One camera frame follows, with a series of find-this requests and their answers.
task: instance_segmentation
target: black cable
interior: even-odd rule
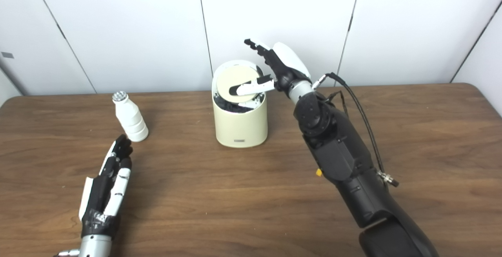
[[[342,106],[344,107],[344,113],[347,115],[347,118],[348,118],[348,110],[347,110],[347,105],[346,105],[346,102],[345,102],[345,97],[344,97],[344,93],[339,90],[337,92],[334,92],[334,93],[331,93],[328,98],[326,98],[326,100],[324,100],[324,102],[328,103],[328,102],[332,102],[333,101],[333,98],[335,98],[335,96],[337,96],[338,94],[340,94],[340,98],[342,98]]]
[[[341,85],[345,87],[345,89],[348,91],[350,96],[355,102],[355,105],[357,106],[357,109],[361,113],[362,120],[364,121],[364,125],[366,125],[366,129],[368,130],[369,134],[369,139],[371,139],[371,145],[373,146],[373,150],[375,151],[375,157],[376,157],[376,162],[378,163],[378,168],[382,173],[385,173],[384,171],[384,164],[382,163],[382,158],[380,157],[380,152],[378,151],[378,146],[377,146],[377,141],[375,140],[375,136],[373,135],[373,130],[371,130],[371,126],[369,125],[368,118],[366,117],[366,114],[364,113],[364,110],[362,109],[361,104],[359,103],[359,100],[355,96],[354,92],[350,87],[346,84],[346,82],[339,76],[337,76],[335,73],[327,73],[326,76],[333,78],[335,81],[339,82]],[[387,183],[384,182],[385,188],[388,189]]]

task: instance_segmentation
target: wooden table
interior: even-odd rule
[[[321,89],[323,93],[333,88]],[[355,87],[394,198],[442,257],[502,255],[502,119],[470,85]],[[150,129],[113,256],[362,257],[360,229],[315,175],[284,94],[269,93],[269,137],[215,139],[209,92],[131,94]],[[349,114],[368,136],[351,100]],[[111,95],[18,97],[0,109],[0,255],[80,246],[86,176],[122,133]]]

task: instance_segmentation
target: robotic arm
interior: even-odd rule
[[[255,40],[246,39],[244,43],[265,58],[276,78],[264,76],[231,87],[230,93],[245,95],[277,89],[293,101],[294,117],[319,169],[337,187],[357,225],[365,228],[359,243],[366,256],[438,257],[427,236],[389,193],[387,183],[398,183],[375,168],[369,150],[346,114],[315,91],[326,77],[348,88],[344,80],[329,73],[312,85],[307,68],[285,44],[277,43],[271,49]]]
[[[61,251],[55,257],[110,256],[120,223],[118,210],[131,174],[132,152],[131,141],[122,134],[108,150],[99,175],[86,178],[78,211],[82,221],[80,249]]]

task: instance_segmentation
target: small white bottle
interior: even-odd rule
[[[115,92],[112,100],[115,103],[115,115],[127,137],[133,142],[145,139],[148,136],[148,128],[138,105],[129,99],[129,95],[125,91]]]

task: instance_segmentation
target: container lid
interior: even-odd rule
[[[228,102],[243,103],[253,99],[256,94],[233,96],[230,95],[230,87],[243,84],[259,78],[257,71],[249,66],[232,66],[221,72],[216,80],[218,94]]]

